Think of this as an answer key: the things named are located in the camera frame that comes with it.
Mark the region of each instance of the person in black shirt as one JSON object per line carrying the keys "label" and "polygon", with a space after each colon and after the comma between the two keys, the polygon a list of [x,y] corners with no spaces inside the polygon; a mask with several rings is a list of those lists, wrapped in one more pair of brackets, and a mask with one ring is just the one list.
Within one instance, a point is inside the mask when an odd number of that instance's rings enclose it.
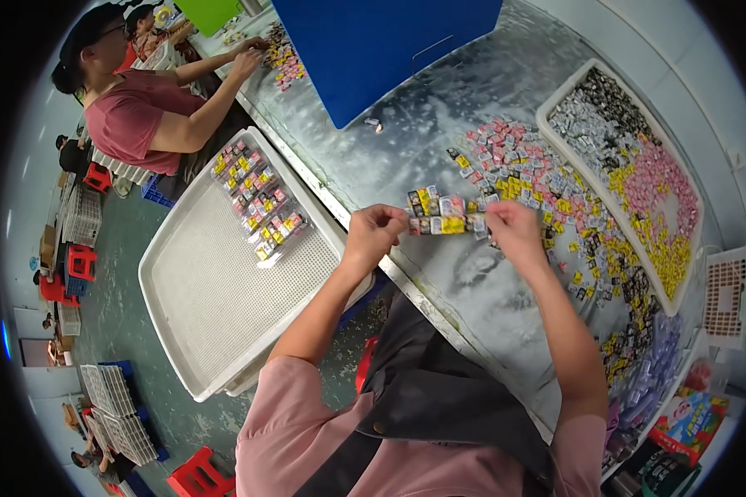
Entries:
{"label": "person in black shirt", "polygon": [[56,148],[60,151],[58,162],[61,164],[61,169],[67,173],[74,173],[75,181],[82,181],[91,164],[86,140],[83,138],[70,140],[69,137],[59,134],[56,138]]}

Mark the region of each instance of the green board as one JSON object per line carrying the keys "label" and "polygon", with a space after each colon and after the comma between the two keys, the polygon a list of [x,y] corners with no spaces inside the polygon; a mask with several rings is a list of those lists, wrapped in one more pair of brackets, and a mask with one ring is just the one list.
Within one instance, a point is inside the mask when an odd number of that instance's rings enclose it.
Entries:
{"label": "green board", "polygon": [[177,6],[205,36],[216,34],[243,9],[238,0],[177,0]]}

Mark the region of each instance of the person in pink shirt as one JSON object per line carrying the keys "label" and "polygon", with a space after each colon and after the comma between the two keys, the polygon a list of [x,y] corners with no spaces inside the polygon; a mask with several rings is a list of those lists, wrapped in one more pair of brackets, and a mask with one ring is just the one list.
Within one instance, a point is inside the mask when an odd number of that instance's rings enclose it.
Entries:
{"label": "person in pink shirt", "polygon": [[403,295],[356,401],[334,413],[321,403],[317,364],[348,297],[407,229],[402,209],[377,204],[351,215],[340,264],[260,371],[235,450],[239,497],[600,494],[608,388],[597,343],[547,263],[536,212],[503,201],[485,215],[542,315],[562,393],[552,444]]}
{"label": "person in pink shirt", "polygon": [[[252,124],[235,96],[268,44],[255,37],[171,71],[114,74],[126,55],[125,8],[104,3],[80,18],[61,47],[52,82],[65,94],[84,92],[86,125],[97,150],[163,175],[157,189],[176,200],[210,157]],[[229,63],[229,75],[207,101],[191,94],[188,84]]]}

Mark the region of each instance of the black apron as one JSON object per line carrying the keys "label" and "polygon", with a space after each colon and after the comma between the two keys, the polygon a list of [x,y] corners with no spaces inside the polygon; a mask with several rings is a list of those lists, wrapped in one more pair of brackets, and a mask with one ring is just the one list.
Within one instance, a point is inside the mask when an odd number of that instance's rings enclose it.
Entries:
{"label": "black apron", "polygon": [[294,497],[343,497],[383,439],[497,447],[525,467],[523,496],[553,492],[554,463],[524,406],[405,298],[393,303],[362,392],[368,415]]}

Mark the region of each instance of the pink t-shirt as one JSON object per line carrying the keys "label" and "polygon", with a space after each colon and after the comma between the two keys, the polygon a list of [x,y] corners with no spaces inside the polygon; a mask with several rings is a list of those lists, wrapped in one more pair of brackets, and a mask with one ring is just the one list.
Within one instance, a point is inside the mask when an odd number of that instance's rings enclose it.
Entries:
{"label": "pink t-shirt", "polygon": [[149,144],[164,111],[190,116],[204,105],[204,99],[154,71],[128,69],[119,74],[125,76],[124,82],[100,95],[86,109],[94,146],[121,162],[173,176],[182,154],[150,150]]}
{"label": "pink t-shirt", "polygon": [[[370,410],[373,393],[336,413],[320,401],[310,363],[278,357],[260,371],[257,394],[235,450],[238,497],[291,497]],[[606,422],[568,421],[555,433],[558,497],[600,494]],[[523,468],[493,448],[384,440],[350,497],[522,495]]]}

